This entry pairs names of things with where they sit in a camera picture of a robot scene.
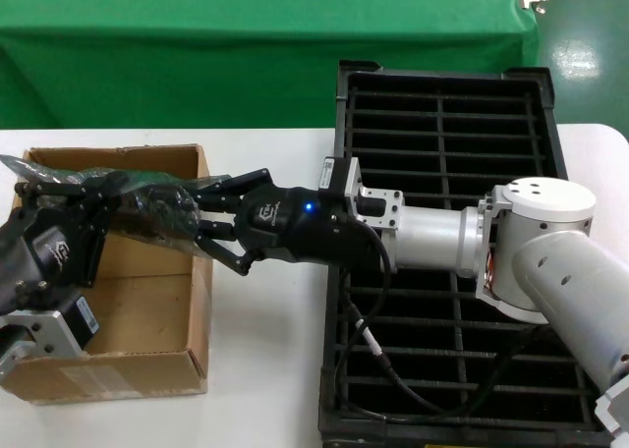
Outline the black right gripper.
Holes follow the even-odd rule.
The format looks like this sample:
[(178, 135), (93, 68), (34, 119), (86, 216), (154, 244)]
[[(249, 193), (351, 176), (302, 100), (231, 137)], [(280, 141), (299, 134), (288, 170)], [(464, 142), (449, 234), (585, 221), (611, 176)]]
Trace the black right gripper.
[[(202, 220), (195, 244), (241, 276), (249, 274), (256, 259), (346, 269), (385, 263), (388, 254), (379, 234), (355, 217), (344, 200), (271, 183), (269, 171), (260, 169), (192, 188), (202, 211), (238, 210), (234, 226)], [(238, 242), (245, 253), (236, 255), (220, 242)]]

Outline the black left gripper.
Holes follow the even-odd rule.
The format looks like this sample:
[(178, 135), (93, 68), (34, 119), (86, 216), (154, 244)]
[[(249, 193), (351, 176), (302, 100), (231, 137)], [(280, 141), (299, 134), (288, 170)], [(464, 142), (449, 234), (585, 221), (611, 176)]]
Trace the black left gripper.
[[(3, 315), (25, 308), (25, 294), (41, 282), (46, 288), (93, 286), (112, 216), (129, 183), (128, 174), (114, 171), (79, 183), (31, 179), (14, 186), (23, 206), (1, 226)], [(61, 205), (72, 222), (55, 208)]]

